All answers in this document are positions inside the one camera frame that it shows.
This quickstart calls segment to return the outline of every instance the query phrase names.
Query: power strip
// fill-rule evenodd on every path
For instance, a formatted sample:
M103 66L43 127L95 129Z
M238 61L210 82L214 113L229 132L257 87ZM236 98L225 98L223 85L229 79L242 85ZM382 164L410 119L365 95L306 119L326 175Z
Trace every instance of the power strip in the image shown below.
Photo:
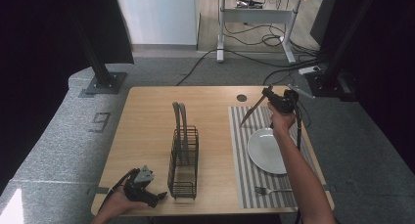
M317 71L321 71L321 68L318 66L306 67L306 68L299 69L299 74L304 75L304 74L313 73Z

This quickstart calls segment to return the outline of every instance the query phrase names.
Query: hand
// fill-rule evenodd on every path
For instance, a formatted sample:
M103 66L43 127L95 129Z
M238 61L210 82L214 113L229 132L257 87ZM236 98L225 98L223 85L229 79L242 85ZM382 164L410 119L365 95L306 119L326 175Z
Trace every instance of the hand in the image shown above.
M92 223L108 223L111 219L118 217L127 211L148 206L145 202L131 202L124 193L124 184L125 180L103 204L103 207L97 213Z
M271 120L274 125L274 136L289 134L291 126L296 122L294 113L281 114L268 102L268 108L272 111Z

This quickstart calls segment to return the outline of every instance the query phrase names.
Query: striped placemat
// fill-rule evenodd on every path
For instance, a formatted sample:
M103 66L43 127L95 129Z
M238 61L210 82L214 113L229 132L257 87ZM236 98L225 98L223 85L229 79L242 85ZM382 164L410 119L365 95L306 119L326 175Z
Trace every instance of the striped placemat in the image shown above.
M250 136L261 128L271 124L271 111L267 107L258 107L247 119L242 127L239 125L250 107L229 107L229 120L237 174L238 200L240 208L259 207L297 207L293 193L271 193L261 196L254 191L254 187L270 189L290 188L287 174L277 175L263 171L257 167L248 154L248 140ZM297 124L290 129L290 134L297 139ZM305 140L301 136L301 153L315 172Z

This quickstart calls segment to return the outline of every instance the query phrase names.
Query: fork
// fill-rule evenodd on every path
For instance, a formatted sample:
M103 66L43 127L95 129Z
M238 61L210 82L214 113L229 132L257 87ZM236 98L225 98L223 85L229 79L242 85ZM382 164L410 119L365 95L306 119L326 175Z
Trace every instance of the fork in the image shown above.
M293 191L293 189L291 189L291 188L271 190L269 188L255 187L255 192L259 193L263 196L269 195L270 193L273 193L273 192L292 192L292 191Z

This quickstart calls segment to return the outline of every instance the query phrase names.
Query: white plate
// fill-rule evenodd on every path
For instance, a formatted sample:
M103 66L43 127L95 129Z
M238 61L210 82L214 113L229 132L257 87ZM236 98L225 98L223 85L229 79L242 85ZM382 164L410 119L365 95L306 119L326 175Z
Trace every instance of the white plate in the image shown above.
M248 154L256 166L266 172L287 173L280 148L271 128L259 129L251 135L248 141Z

